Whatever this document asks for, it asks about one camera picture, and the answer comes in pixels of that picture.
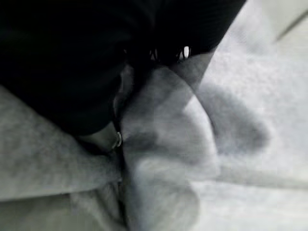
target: light gray fabric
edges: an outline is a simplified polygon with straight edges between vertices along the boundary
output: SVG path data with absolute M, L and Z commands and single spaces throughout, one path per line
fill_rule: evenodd
M 92 190 L 119 179 L 110 158 L 89 156 L 1 86 L 0 115 L 0 200 Z

